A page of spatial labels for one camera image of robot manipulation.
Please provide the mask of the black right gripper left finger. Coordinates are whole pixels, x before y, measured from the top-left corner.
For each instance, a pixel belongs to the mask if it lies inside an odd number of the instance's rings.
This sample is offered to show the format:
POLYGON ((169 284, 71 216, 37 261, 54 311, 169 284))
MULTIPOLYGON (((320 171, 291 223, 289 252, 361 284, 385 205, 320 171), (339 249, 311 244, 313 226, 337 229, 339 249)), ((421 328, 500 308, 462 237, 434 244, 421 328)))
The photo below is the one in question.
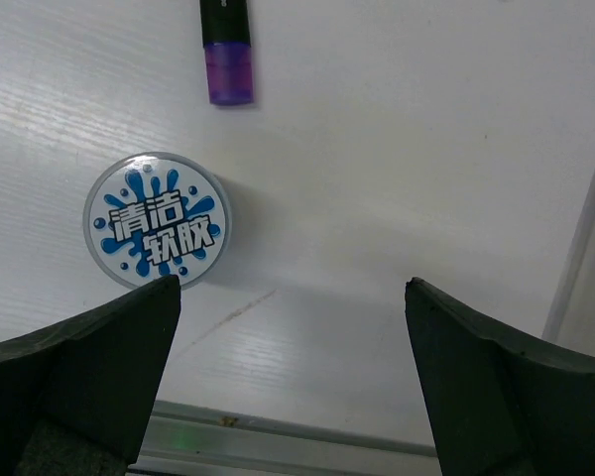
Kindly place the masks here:
POLYGON ((139 456, 180 315, 165 276, 0 342, 0 475, 123 475, 139 456))

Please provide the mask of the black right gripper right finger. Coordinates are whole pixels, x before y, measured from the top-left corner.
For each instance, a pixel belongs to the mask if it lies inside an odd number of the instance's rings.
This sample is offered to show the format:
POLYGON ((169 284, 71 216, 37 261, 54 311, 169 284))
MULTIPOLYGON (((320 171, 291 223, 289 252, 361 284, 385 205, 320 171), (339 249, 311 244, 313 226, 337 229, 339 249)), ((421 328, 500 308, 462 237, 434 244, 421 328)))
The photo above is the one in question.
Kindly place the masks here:
POLYGON ((430 283, 406 321, 445 475, 595 475, 595 357, 489 317, 430 283))

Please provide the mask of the purple capped black highlighter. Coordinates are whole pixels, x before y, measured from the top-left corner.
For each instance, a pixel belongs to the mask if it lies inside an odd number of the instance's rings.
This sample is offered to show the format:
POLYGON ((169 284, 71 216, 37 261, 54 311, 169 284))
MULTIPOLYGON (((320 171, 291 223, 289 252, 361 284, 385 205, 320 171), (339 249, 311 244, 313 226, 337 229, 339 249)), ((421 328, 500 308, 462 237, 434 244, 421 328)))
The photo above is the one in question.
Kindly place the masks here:
POLYGON ((200 0, 200 21, 209 102, 254 102, 252 46, 246 0, 200 0))

